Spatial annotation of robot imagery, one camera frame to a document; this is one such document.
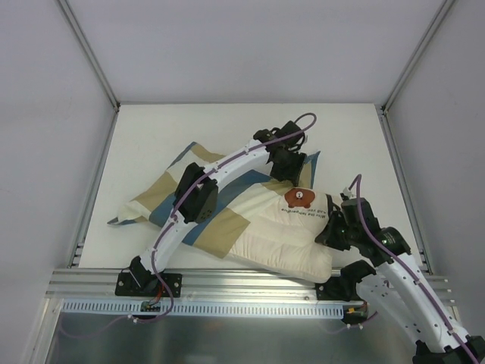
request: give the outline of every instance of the black mounting plate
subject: black mounting plate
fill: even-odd
[[[182,291],[182,275],[176,273],[160,273],[161,279],[167,284],[172,291],[174,298],[180,297]],[[140,290],[137,284],[134,284],[133,277],[129,272],[121,272],[118,275],[114,294],[121,297],[156,297],[159,288],[162,288],[161,282],[153,275],[154,281],[147,284],[147,288]],[[167,290],[162,290],[162,297],[169,297]]]

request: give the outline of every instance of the cable clip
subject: cable clip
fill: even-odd
[[[348,197],[349,199],[355,197],[355,195],[352,193],[352,191],[348,187],[343,189],[342,194],[344,196]]]
[[[170,215],[167,219],[167,224],[176,224],[178,220],[177,215]]]

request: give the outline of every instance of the pillowcase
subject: pillowcase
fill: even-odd
[[[254,170],[231,181],[219,191],[214,214],[195,226],[183,242],[219,258],[230,256],[308,281],[327,281],[331,254],[314,242],[328,221],[327,195],[310,190],[318,156],[319,152],[306,158],[298,188]],[[198,143],[189,144],[147,191],[121,206],[108,223],[150,221],[163,226],[186,166],[223,157]]]
[[[314,182],[314,173],[317,167],[318,156],[320,152],[307,156],[305,164],[300,174],[299,187],[312,188]],[[196,142],[190,143],[170,164],[167,170],[156,180],[156,182],[140,193],[131,201],[125,203],[118,209],[115,218],[108,221],[112,225],[127,225],[137,222],[150,221],[162,227],[171,209],[174,207],[175,189],[177,188],[180,178],[183,175],[187,165],[195,162],[198,165],[206,165],[223,158],[224,155],[209,152],[206,148]],[[273,180],[266,174],[251,170],[241,177],[228,184],[217,196],[218,207],[226,206],[236,196],[247,190],[251,185],[264,183]],[[217,210],[208,223],[219,212]],[[184,243],[193,245],[193,239],[186,239]]]

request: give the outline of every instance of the white cable tray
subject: white cable tray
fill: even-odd
[[[62,312],[99,313],[104,315],[156,315],[157,312],[142,312],[139,300],[87,300],[65,299]],[[161,312],[169,302],[158,303]],[[342,305],[275,304],[275,303],[207,303],[175,302],[170,315],[175,316],[219,316],[219,317],[265,317],[299,319],[342,319]]]

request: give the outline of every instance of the wire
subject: wire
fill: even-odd
[[[338,330],[336,331],[328,331],[326,328],[324,328],[323,326],[321,327],[321,329],[326,333],[326,334],[329,334],[329,335],[337,335],[337,334],[341,334],[343,333],[344,331],[346,330],[350,330],[350,329],[353,329],[353,328],[363,328],[364,326],[366,326],[369,322],[371,322],[372,320],[374,320],[376,317],[377,317],[377,312],[374,312],[372,314],[371,317],[369,317],[367,320],[365,320],[364,322],[362,322],[361,324],[357,324],[357,325],[346,325],[344,326],[343,328],[339,328]]]
[[[104,327],[100,328],[97,331],[92,332],[91,334],[73,335],[73,334],[70,334],[70,333],[68,333],[67,331],[64,330],[64,327],[62,326],[63,316],[61,315],[59,317],[58,330],[61,334],[63,334],[66,337],[69,337],[70,339],[77,339],[77,340],[91,339],[93,337],[96,337],[96,336],[102,334],[103,332],[108,330],[112,325],[114,325],[116,322],[121,321],[122,319],[126,320],[127,316],[126,315],[118,316],[114,320],[110,321],[107,325],[105,325]]]
[[[420,278],[413,272],[411,268],[409,268],[396,254],[391,252],[389,249],[387,249],[378,239],[375,238],[375,236],[371,233],[369,230],[369,227],[367,226],[367,223],[365,222],[364,218],[364,213],[362,212],[362,206],[361,206],[361,181],[362,181],[362,175],[358,174],[357,177],[354,179],[354,181],[357,183],[356,187],[356,194],[357,194],[357,210],[358,210],[358,217],[361,221],[362,227],[364,228],[365,233],[367,236],[372,240],[372,242],[377,245],[379,249],[384,251],[388,256],[393,258],[399,265],[401,265],[407,272],[408,274],[412,277],[412,279],[415,281],[415,283],[421,288],[423,291],[424,295],[429,299],[431,305],[433,305],[434,309],[440,316],[440,318],[443,320],[446,328],[452,333],[453,338],[459,343],[459,345],[463,348],[463,350],[468,354],[470,357],[471,361],[474,364],[480,364],[478,362],[478,359],[475,358],[475,355],[471,352],[471,350],[466,346],[466,344],[463,342],[463,340],[459,337],[457,333],[453,330],[453,326],[448,320],[448,317],[446,316],[445,312],[441,309],[440,304],[435,300],[431,292],[426,288],[426,286],[421,282]]]
[[[315,123],[317,122],[317,115],[313,112],[307,112],[307,113],[304,113],[300,116],[297,117],[296,121],[300,121],[301,119],[307,117],[307,116],[312,116],[313,117],[313,120],[311,121],[311,123],[309,125],[307,125],[306,127],[304,127],[303,129],[301,130],[298,130],[296,131],[295,133],[291,133],[291,134],[288,134],[286,136],[282,136],[281,138],[276,138],[276,139],[273,139],[273,140],[269,140],[267,141],[266,143],[261,143],[261,144],[258,144],[257,146],[253,146],[251,148],[249,148],[249,152],[252,152],[253,150],[256,150],[256,149],[259,149],[259,148],[262,148],[264,146],[269,146],[271,144],[275,144],[275,143],[279,143],[279,142],[282,142],[284,140],[288,140],[290,138],[293,138],[293,137],[296,137],[297,135],[300,135],[300,134],[303,134],[305,131],[307,131],[308,129],[310,129],[311,127],[313,127],[315,125]],[[246,154],[246,151],[242,151],[242,152],[239,152],[235,155],[233,155],[232,157],[228,158],[227,160],[225,160],[224,162],[220,163],[219,164],[219,168],[222,168],[224,167],[225,165],[228,165],[229,163],[235,161],[236,159],[238,159],[239,157],[242,157],[243,155]],[[153,252],[152,252],[152,258],[151,258],[151,263],[152,263],[152,270],[155,274],[155,276],[157,277],[157,279],[160,281],[160,283],[162,284],[162,286],[165,288],[165,290],[168,292],[168,295],[170,296],[170,299],[171,299],[171,305],[170,307],[162,314],[159,314],[157,315],[157,317],[155,318],[151,318],[151,319],[148,319],[148,320],[142,320],[140,319],[139,322],[142,322],[142,323],[147,323],[147,322],[155,322],[155,321],[158,321],[159,319],[161,319],[162,317],[168,315],[170,313],[170,311],[174,308],[174,295],[172,294],[172,291],[171,289],[168,287],[168,285],[164,282],[164,280],[160,277],[160,274],[157,272],[157,269],[155,267],[155,251],[156,249],[158,248],[158,245],[160,245],[160,242],[162,240],[162,238],[165,236],[165,234],[175,225],[175,222],[177,222],[177,211],[179,210],[179,208],[182,206],[183,202],[186,200],[187,196],[197,187],[197,185],[199,185],[205,178],[211,176],[213,173],[215,173],[216,170],[215,169],[211,169],[210,171],[208,171],[207,173],[203,174],[201,177],[199,177],[193,184],[192,186],[189,187],[189,189],[182,195],[182,197],[180,198],[180,201],[174,206],[174,209],[172,210],[172,213],[171,213],[171,217],[172,219],[174,220],[174,222],[171,222],[165,229],[164,231],[161,232],[160,236],[158,237],[158,239],[155,241],[155,245],[153,246]]]
[[[284,140],[288,140],[290,138],[293,138],[299,134],[302,134],[304,133],[305,131],[307,131],[308,129],[310,129],[311,127],[313,127],[315,125],[315,123],[317,122],[317,115],[313,112],[307,112],[305,114],[302,114],[300,116],[297,117],[295,123],[297,123],[298,121],[300,121],[301,119],[303,119],[304,117],[306,116],[312,116],[313,117],[313,121],[306,127],[304,127],[303,129],[301,130],[298,130],[296,131],[295,133],[291,133],[289,135],[286,135],[286,136],[282,136],[281,138],[276,138],[276,139],[273,139],[273,140],[270,140],[266,143],[261,143],[261,144],[258,144],[257,146],[253,146],[252,148],[249,149],[250,152],[252,152],[253,150],[256,150],[256,149],[259,149],[259,148],[262,148],[263,146],[269,146],[271,144],[274,144],[274,143],[278,143],[278,142],[282,142]],[[231,158],[227,159],[226,161],[222,162],[219,164],[219,168],[222,168],[223,166],[225,165],[228,165],[229,163],[231,163],[232,161],[238,159],[239,157],[242,157],[243,155],[246,154],[246,151],[243,151],[243,152],[240,152],[234,156],[232,156]],[[198,184],[200,184],[205,178],[209,177],[211,174],[213,174],[215,172],[215,169],[211,169],[209,172],[205,173],[204,175],[202,175],[199,179],[197,179],[193,184],[192,186],[189,187],[189,189],[182,195],[182,198],[180,199],[180,201],[174,206],[174,209],[172,210],[172,213],[171,213],[171,218],[174,220],[172,221],[169,225],[167,225],[167,227],[160,233],[160,235],[158,236],[157,240],[155,241],[155,245],[153,246],[153,252],[152,252],[152,256],[151,256],[151,264],[152,264],[152,270],[153,270],[153,273],[155,275],[155,277],[160,281],[162,287],[166,290],[166,292],[168,293],[168,296],[170,297],[170,306],[165,310],[165,312],[163,313],[160,313],[158,315],[156,315],[156,317],[154,318],[148,318],[148,319],[142,319],[142,318],[135,318],[133,321],[134,322],[140,322],[142,324],[145,324],[145,323],[151,323],[151,322],[156,322],[156,321],[159,321],[161,320],[162,318],[164,318],[166,315],[168,315],[172,309],[174,309],[174,305],[175,305],[175,302],[174,302],[174,295],[172,294],[172,291],[170,289],[170,287],[168,286],[167,283],[165,283],[165,281],[163,280],[163,278],[160,276],[160,274],[158,273],[157,271],[157,268],[155,267],[155,251],[156,249],[158,248],[158,246],[160,245],[161,243],[161,240],[163,239],[163,237],[167,234],[167,232],[175,225],[175,223],[177,222],[178,220],[178,217],[176,215],[177,211],[179,210],[179,208],[182,206],[183,202],[186,200],[187,196],[194,190],[194,188],[196,188],[196,186]],[[62,322],[60,321],[59,322],[59,331],[71,338],[71,339],[87,339],[87,338],[91,338],[91,337],[95,337],[99,334],[101,334],[102,332],[106,331],[108,328],[110,328],[112,325],[114,325],[116,322],[120,321],[121,319],[125,319],[126,316],[123,315],[123,316],[119,316],[117,318],[115,318],[113,321],[109,322],[105,327],[95,331],[94,333],[91,333],[91,334],[87,334],[87,335],[72,335],[72,334],[69,334],[68,332],[66,332],[63,328],[62,328]]]

